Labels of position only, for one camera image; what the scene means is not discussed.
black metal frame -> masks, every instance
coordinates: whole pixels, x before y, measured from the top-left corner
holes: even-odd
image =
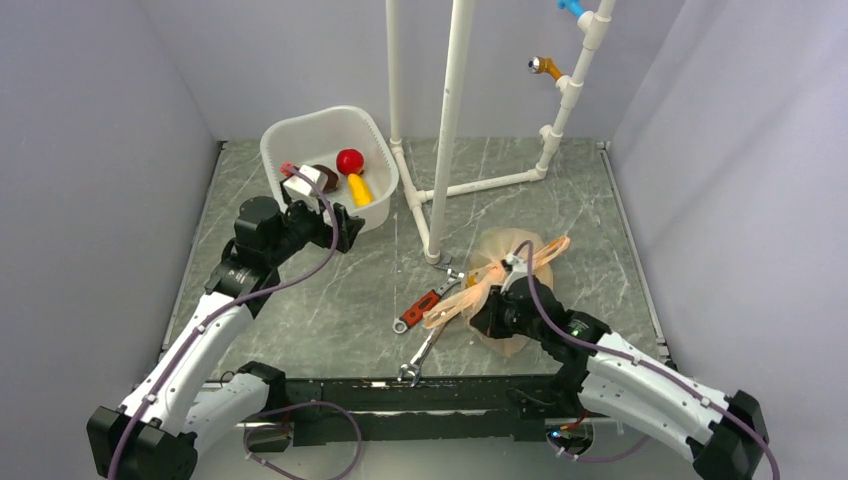
[[[545,419],[574,418],[580,414],[562,411],[550,402],[553,378],[436,377],[424,378],[415,387],[394,378],[288,379],[286,391],[291,403],[323,400],[344,407],[356,419],[366,441],[481,437],[544,441]],[[297,410],[291,418],[295,422],[296,446],[356,440],[347,418],[331,408]],[[268,443],[273,436],[279,434],[269,431],[251,436],[252,449],[284,448]]]

red object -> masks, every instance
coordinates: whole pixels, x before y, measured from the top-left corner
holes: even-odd
[[[356,149],[346,148],[336,155],[336,170],[342,175],[361,175],[364,167],[365,157]]]
[[[403,312],[403,315],[400,316],[400,321],[405,323],[409,328],[414,327],[424,318],[424,313],[432,310],[441,299],[442,297],[435,290],[430,290],[409,307],[407,311]]]
[[[294,175],[294,174],[293,174],[293,173],[291,173],[289,170],[297,170],[297,167],[295,167],[294,165],[292,165],[292,164],[291,164],[291,163],[289,163],[289,162],[284,163],[284,164],[283,164],[283,166],[282,166],[282,167],[280,167],[280,172],[282,172],[282,173],[283,173],[283,175],[285,175],[285,176],[286,176],[286,178],[289,178],[289,177],[291,177],[292,175]]]
[[[574,423],[569,423],[560,427],[560,430],[573,430],[580,426],[583,423],[583,420],[586,420],[586,417],[589,416],[589,410],[583,409],[583,413],[580,414],[580,417]]]

black base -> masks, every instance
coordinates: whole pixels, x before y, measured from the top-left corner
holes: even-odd
[[[763,412],[757,400],[740,390],[728,399],[728,411],[769,442]],[[711,425],[713,436],[706,445],[690,439],[695,461],[692,466],[705,480],[750,480],[763,457],[762,449],[727,418]]]
[[[130,418],[99,407],[86,425],[97,474],[106,478],[109,462]],[[139,422],[121,455],[121,480],[188,480],[197,465],[194,434],[177,437]]]
[[[366,441],[483,437],[544,441],[545,419],[580,414],[553,404],[552,379],[550,375],[441,377],[422,379],[414,388],[388,378],[289,379],[286,390],[292,403],[324,400],[355,412]],[[431,415],[428,411],[456,413]],[[331,408],[296,410],[291,419],[295,446],[356,440],[347,418]],[[274,435],[267,432],[251,437],[251,448],[274,451],[268,443]]]

white plastic basket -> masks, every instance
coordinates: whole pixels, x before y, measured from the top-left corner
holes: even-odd
[[[374,201],[356,207],[344,175],[339,175],[339,189],[328,195],[330,201],[344,205],[351,216],[364,218],[362,232],[385,222],[389,216],[390,197],[397,188],[397,165],[371,116],[361,108],[347,105],[277,122],[262,135],[259,152],[280,208],[285,209],[280,191],[283,180],[280,167],[284,163],[325,165],[337,172],[336,155],[345,148],[355,148],[365,157],[362,178]]]

yellow object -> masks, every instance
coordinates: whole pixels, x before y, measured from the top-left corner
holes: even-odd
[[[556,68],[554,65],[554,59],[551,57],[538,57],[539,58],[539,68],[534,73],[548,73],[552,77],[554,77],[554,81],[559,80],[559,77],[562,76],[562,72]]]
[[[359,175],[355,173],[348,175],[347,186],[350,188],[350,194],[353,196],[353,203],[357,207],[364,207],[374,201],[374,196],[371,195],[368,184]]]

